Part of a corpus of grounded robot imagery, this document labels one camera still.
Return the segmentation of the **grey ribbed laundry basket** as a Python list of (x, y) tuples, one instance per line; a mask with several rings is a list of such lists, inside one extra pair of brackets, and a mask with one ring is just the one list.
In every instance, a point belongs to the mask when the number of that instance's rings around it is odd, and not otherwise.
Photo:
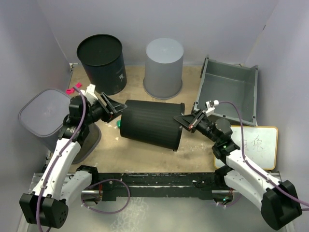
[(69, 113), (70, 97), (58, 89), (46, 89), (19, 112), (21, 125), (54, 152), (64, 117)]

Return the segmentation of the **light grey plastic bucket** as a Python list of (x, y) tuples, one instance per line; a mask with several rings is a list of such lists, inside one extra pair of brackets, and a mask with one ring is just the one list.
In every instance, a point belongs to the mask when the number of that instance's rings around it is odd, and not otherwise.
[(181, 43), (171, 38), (151, 41), (146, 49), (143, 87), (152, 97), (170, 99), (182, 89), (183, 55)]

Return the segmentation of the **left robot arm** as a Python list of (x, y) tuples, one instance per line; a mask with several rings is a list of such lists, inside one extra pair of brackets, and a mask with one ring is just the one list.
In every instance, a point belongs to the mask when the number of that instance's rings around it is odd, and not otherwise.
[(65, 179), (90, 133), (89, 127), (99, 120), (109, 123), (127, 108), (105, 93), (100, 96), (81, 93), (71, 98), (69, 113), (64, 117), (45, 172), (30, 193), (22, 194), (19, 200), (26, 222), (38, 225), (40, 231), (44, 226), (61, 228), (74, 199), (85, 188), (95, 189), (99, 185), (98, 170), (90, 166), (79, 167), (71, 180), (65, 182)]

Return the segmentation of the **grey rectangular plastic crate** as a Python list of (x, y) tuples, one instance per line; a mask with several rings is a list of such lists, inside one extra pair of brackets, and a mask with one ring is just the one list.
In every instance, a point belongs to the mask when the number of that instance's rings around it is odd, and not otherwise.
[(192, 112), (205, 110), (211, 100), (232, 102), (246, 126), (256, 125), (258, 66), (227, 64), (206, 57)]

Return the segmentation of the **black cylindrical bin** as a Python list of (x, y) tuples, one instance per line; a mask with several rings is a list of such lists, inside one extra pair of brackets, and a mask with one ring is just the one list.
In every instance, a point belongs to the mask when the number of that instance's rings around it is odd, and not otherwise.
[(184, 103), (127, 100), (120, 120), (120, 135), (131, 140), (177, 151), (183, 127), (174, 117)]

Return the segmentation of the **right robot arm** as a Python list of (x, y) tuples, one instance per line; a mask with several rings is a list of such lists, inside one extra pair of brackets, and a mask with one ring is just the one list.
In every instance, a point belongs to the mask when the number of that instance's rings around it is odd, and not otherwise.
[(229, 121), (218, 119), (211, 122), (206, 111), (175, 116), (174, 120), (190, 132), (199, 131), (214, 142), (212, 151), (224, 163), (217, 170), (215, 185), (220, 189), (230, 187), (252, 202), (261, 212), (264, 221), (274, 230), (302, 215), (294, 185), (273, 177), (243, 155), (241, 148), (232, 140)]

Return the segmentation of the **dark blue cylindrical bin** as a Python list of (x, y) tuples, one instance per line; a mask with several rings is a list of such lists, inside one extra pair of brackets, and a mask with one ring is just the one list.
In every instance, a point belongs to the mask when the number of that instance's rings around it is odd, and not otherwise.
[(123, 47), (118, 38), (109, 34), (92, 35), (78, 45), (77, 57), (96, 92), (110, 96), (125, 88)]

